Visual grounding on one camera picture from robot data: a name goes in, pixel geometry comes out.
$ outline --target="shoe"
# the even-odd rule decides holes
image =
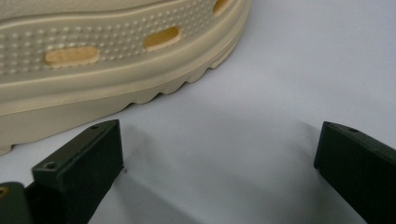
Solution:
[[[169,94],[233,50],[251,0],[9,1],[0,154]]]

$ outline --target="black object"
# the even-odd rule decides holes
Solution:
[[[119,121],[91,126],[36,165],[28,188],[0,185],[0,223],[88,223],[122,167]]]
[[[395,149],[324,122],[315,167],[368,223],[396,223]]]

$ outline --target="gray surface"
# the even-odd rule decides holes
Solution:
[[[120,119],[128,172],[91,223],[364,223],[313,160],[324,120],[396,147],[395,8],[254,1],[221,67],[101,119]],[[89,125],[17,146],[0,182],[29,184],[33,165]]]

